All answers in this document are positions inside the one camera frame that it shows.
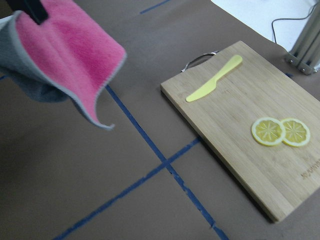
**brown table surface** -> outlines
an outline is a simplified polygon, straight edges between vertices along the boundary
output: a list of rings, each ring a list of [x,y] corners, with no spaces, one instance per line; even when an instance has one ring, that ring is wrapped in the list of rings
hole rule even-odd
[[[319,239],[320,191],[272,223],[160,90],[190,60],[237,41],[317,99],[318,73],[289,66],[281,46],[209,0],[75,2],[128,55],[98,99],[115,129],[1,80],[0,239]],[[1,1],[0,18],[10,14]]]

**blue tape line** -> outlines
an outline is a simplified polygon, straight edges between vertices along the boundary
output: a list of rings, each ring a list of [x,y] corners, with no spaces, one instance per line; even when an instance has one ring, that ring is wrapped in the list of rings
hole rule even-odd
[[[146,12],[149,12],[149,11],[152,10],[152,9],[155,9],[155,8],[157,8],[157,7],[159,7],[159,6],[163,5],[163,4],[166,4],[166,3],[169,2],[169,1],[170,1],[170,0],[162,1],[162,2],[160,2],[160,3],[158,3],[158,4],[154,5],[154,6],[151,6],[151,7],[147,8],[147,9],[141,11],[140,14],[145,14]]]
[[[109,94],[112,96],[113,100],[122,109],[124,114],[131,121],[131,123],[135,126],[135,128],[138,130],[138,132],[141,134],[143,139],[148,143],[148,145],[151,147],[151,149],[154,151],[154,153],[158,156],[158,158],[161,160],[161,162],[164,163],[166,161],[165,156],[157,148],[157,146],[150,139],[150,137],[147,135],[147,133],[142,129],[142,127],[138,124],[136,119],[131,115],[129,110],[122,103],[122,101],[118,98],[116,93],[111,89],[111,87],[109,85],[107,85],[105,88],[109,92]],[[198,143],[200,141],[200,139],[201,138],[198,137],[195,140],[194,144]],[[193,192],[185,185],[185,182],[179,176],[179,174],[176,172],[176,170],[171,165],[168,165],[166,168],[173,175],[174,179],[177,181],[177,183],[180,185],[180,187],[183,189],[183,191],[187,194],[187,196],[190,198],[190,200],[193,202],[193,204],[196,206],[196,208],[201,212],[201,214],[207,220],[207,222],[210,224],[210,226],[218,234],[218,236],[221,238],[221,240],[229,240],[228,237],[226,236],[226,234],[220,228],[218,228],[216,226],[216,221],[213,219],[213,217],[210,215],[210,213],[205,209],[205,207],[201,204],[201,202],[197,199],[197,197],[193,194]]]
[[[152,171],[150,171],[146,176],[140,178],[138,181],[136,181],[134,184],[126,188],[124,191],[122,191],[120,194],[115,196],[114,198],[110,199],[100,207],[98,207],[96,210],[91,212],[89,215],[78,221],[76,224],[74,224],[72,227],[68,228],[65,232],[60,234],[59,236],[55,237],[53,240],[63,240],[65,239],[68,235],[76,231],[77,229],[81,228],[83,225],[87,224],[90,222],[94,217],[102,213],[104,210],[109,208],[112,204],[114,204],[116,201],[119,199],[125,197],[128,193],[131,191],[135,190],[139,186],[141,186],[143,183],[145,183],[147,180],[152,178],[154,175],[159,173],[162,169],[167,168],[173,161],[178,159],[180,156],[185,154],[189,149],[191,149],[194,145],[196,145],[200,140],[196,138],[193,140],[190,144],[186,145],[183,147],[180,151],[178,151],[176,154],[171,156],[168,160],[163,161],[158,167],[154,168]]]

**towel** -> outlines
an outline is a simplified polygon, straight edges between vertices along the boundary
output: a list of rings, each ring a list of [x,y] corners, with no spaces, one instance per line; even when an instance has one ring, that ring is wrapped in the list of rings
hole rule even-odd
[[[99,122],[96,103],[126,59],[124,48],[72,0],[41,3],[49,15],[41,25],[16,11],[0,29],[0,71],[33,100],[71,98],[88,121],[111,130]]]

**yellow fruit slice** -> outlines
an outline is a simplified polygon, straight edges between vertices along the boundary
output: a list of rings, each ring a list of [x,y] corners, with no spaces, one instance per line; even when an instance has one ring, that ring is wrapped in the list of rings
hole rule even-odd
[[[286,136],[284,125],[273,117],[259,118],[253,123],[251,132],[258,143],[266,146],[278,145]]]
[[[281,120],[285,127],[283,142],[292,147],[301,147],[310,141],[310,130],[302,121],[295,118]]]

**wooden cutting board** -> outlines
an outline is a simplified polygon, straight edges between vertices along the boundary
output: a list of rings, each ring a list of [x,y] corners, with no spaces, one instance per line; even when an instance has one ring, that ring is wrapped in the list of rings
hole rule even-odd
[[[240,66],[209,95],[186,97],[233,56]],[[282,221],[320,186],[320,102],[239,41],[161,84],[161,90],[269,217]],[[259,118],[297,118],[310,129],[303,147],[263,146],[251,134]]]

